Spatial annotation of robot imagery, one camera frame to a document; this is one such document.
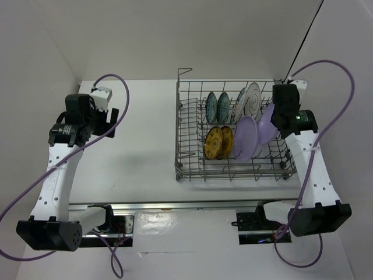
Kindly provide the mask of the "white plate with rings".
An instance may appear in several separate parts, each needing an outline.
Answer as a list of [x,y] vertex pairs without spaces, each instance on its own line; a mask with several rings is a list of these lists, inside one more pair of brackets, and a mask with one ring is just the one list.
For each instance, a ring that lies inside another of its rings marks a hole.
[[251,83],[246,90],[244,114],[256,118],[261,106],[261,89],[256,82]]

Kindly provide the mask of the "purple plastic plate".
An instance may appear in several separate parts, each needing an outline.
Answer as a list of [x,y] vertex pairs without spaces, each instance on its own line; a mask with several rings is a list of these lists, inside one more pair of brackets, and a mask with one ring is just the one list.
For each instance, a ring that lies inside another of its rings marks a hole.
[[233,142],[234,157],[239,162],[249,161],[259,145],[259,130],[256,121],[249,115],[236,125]]
[[274,109],[275,105],[273,103],[270,103],[270,105],[267,106],[266,110],[262,114],[260,121],[258,122],[260,145],[271,142],[279,134],[279,130],[271,123]]

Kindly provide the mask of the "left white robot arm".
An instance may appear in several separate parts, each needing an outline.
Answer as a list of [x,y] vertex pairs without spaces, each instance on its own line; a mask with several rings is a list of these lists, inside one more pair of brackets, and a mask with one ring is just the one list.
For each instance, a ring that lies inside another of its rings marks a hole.
[[114,137],[118,109],[108,109],[109,89],[90,94],[69,94],[65,111],[49,131],[47,176],[28,220],[17,223],[17,234],[34,250],[75,251],[82,236],[96,227],[103,233],[115,218],[103,207],[94,207],[79,220],[69,219],[69,197],[78,163],[92,135]]

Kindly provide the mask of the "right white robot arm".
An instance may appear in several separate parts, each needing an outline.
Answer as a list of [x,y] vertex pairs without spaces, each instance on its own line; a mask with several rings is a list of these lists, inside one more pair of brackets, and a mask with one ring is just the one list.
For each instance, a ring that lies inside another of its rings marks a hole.
[[335,232],[351,217],[352,209],[341,202],[329,177],[316,118],[311,110],[300,108],[300,93],[295,84],[277,84],[272,89],[270,120],[290,150],[301,190],[295,205],[265,203],[254,215],[255,224],[266,229],[279,222],[297,237]]

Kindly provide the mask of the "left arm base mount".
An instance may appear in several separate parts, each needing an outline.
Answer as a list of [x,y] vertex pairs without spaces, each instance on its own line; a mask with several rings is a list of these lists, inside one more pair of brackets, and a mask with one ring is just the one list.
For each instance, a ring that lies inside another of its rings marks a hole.
[[99,234],[111,247],[132,247],[135,216],[114,215],[109,226],[95,227],[82,237],[80,248],[105,247],[105,244],[93,233]]

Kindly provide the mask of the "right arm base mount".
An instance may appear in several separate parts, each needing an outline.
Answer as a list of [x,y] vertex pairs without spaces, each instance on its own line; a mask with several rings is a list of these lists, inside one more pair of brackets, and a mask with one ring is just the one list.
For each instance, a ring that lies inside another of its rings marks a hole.
[[275,243],[275,233],[281,224],[267,220],[263,210],[257,208],[254,212],[237,212],[231,226],[238,230],[239,244],[249,245]]

